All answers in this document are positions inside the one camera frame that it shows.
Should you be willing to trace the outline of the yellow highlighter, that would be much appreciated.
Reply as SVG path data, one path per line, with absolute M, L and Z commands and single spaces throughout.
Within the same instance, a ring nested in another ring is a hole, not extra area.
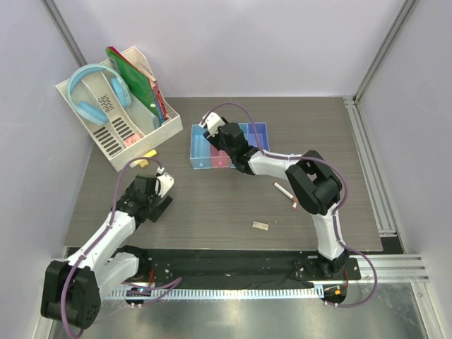
M 139 166 L 140 168 L 147 167 L 149 165 L 148 158 L 154 157 L 157 155 L 156 150 L 151 150 L 144 155 L 144 159 L 136 160 L 130 164 L 130 168 L 134 168 Z

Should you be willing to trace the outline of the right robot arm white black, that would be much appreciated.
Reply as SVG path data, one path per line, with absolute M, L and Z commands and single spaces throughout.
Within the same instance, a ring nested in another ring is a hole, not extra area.
M 286 179 L 298 204 L 311 214 L 318 240 L 318 262 L 322 276 L 338 277 L 349 257 L 338 218 L 343 185 L 333 169 L 310 150 L 303 155 L 270 153 L 248 143 L 237 123 L 223 118 L 201 122 L 203 136 L 217 150 L 230 157 L 236 169 L 245 174 Z

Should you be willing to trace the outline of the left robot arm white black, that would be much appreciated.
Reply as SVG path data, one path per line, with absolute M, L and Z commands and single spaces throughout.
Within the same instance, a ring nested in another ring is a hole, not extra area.
M 144 281 L 150 275 L 146 251 L 123 242 L 145 221 L 158 220 L 172 202 L 173 185 L 167 172 L 136 176 L 97 232 L 76 253 L 47 266 L 41 315 L 85 330 L 113 289 L 130 278 Z

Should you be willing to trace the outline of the pink bin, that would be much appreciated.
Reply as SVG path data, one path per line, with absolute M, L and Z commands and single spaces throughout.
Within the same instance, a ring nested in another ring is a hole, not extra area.
M 217 150 L 213 145 L 210 146 L 210 161 L 212 168 L 230 168 L 231 159 L 224 150 Z

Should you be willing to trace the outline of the purple bin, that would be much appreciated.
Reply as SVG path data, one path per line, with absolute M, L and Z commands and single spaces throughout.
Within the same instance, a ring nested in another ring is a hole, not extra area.
M 267 127 L 264 122 L 256 122 L 255 124 L 248 123 L 247 130 L 247 140 L 249 145 L 258 147 L 260 144 L 264 150 L 270 150 Z

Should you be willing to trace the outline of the white marker red cap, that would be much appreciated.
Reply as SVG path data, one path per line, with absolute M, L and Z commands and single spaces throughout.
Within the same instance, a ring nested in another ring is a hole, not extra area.
M 273 185 L 274 185 L 274 187 L 276 189 L 278 189 L 281 193 L 283 193 L 289 199 L 293 199 L 294 198 L 293 195 L 287 189 L 282 187 L 279 183 L 275 182 Z

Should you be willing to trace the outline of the light blue bin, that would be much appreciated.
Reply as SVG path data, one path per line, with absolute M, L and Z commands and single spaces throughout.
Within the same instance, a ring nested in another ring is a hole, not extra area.
M 239 124 L 240 129 L 244 133 L 245 140 L 248 142 L 248 140 L 249 140 L 248 139 L 248 124 L 247 123 L 238 123 L 238 124 Z M 236 168 L 235 165 L 232 163 L 232 161 L 231 161 L 230 168 L 232 168 L 232 169 Z
M 210 159 L 210 143 L 204 137 L 204 132 L 199 125 L 191 127 L 190 162 L 194 170 L 207 170 L 212 168 Z

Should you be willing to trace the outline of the tan eraser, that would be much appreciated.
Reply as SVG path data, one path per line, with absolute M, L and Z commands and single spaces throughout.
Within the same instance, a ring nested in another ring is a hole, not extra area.
M 262 223 L 262 222 L 256 222 L 256 221 L 254 221 L 252 223 L 252 227 L 256 228 L 256 229 L 259 229 L 259 230 L 265 230 L 265 231 L 268 231 L 268 229 L 269 229 L 269 225 L 268 224 Z

